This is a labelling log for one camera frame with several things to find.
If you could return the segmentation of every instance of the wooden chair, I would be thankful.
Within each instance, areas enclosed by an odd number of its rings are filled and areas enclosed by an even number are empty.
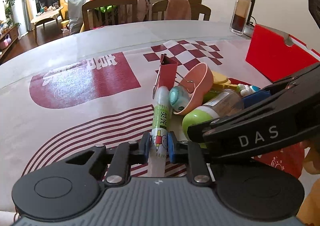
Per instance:
[[[161,20],[164,20],[164,12],[168,6],[168,0],[162,0],[154,3],[151,8],[151,20],[158,20],[158,12],[161,12]],[[190,4],[191,20],[199,20],[199,14],[204,14],[203,20],[209,21],[211,9],[202,4]]]
[[[111,8],[111,25],[116,24],[115,18],[115,7],[114,6],[121,6],[124,5],[124,21],[128,23],[128,15],[127,15],[127,5],[132,5],[132,23],[137,22],[137,4],[138,0],[91,0],[82,5],[82,16],[83,16],[83,23],[85,31],[90,30],[89,25],[89,18],[88,18],[88,10],[100,8],[100,7],[107,7],[112,6]],[[108,19],[109,13],[106,11],[102,13],[100,10],[97,11],[97,18],[94,22],[99,21],[100,26],[102,26],[102,14],[105,15],[105,19]]]

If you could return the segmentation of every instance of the red checkered pattern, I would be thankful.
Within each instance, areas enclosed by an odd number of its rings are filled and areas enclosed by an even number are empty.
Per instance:
[[[216,65],[221,65],[221,56],[219,48],[211,44],[212,42],[202,41],[168,41],[161,45],[151,46],[152,53],[144,54],[148,62],[160,60],[161,54],[167,54],[168,57],[178,62],[178,66],[183,65],[189,71],[198,63],[210,59]]]

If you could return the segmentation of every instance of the coffee table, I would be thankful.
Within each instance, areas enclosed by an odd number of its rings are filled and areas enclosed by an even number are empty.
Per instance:
[[[35,40],[37,42],[37,26],[39,25],[43,25],[43,29],[44,29],[44,24],[47,22],[50,22],[52,20],[55,20],[57,22],[57,26],[60,29],[59,23],[58,23],[58,16],[60,14],[60,10],[63,7],[59,7],[55,10],[52,11],[47,11],[42,13],[41,15],[33,18],[30,23],[31,23],[31,28],[34,30],[35,32]]]

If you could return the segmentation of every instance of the pink watering can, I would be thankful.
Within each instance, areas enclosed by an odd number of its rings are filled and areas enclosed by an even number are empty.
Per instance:
[[[9,44],[11,44],[11,42],[12,42],[12,40],[11,40],[9,34],[7,34],[5,36],[5,39],[0,42],[0,49],[3,50],[5,48],[7,48],[9,46]]]

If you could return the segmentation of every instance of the pink towel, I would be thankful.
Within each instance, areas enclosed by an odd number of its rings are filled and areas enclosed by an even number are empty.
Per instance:
[[[190,20],[191,9],[188,0],[168,0],[164,20]]]

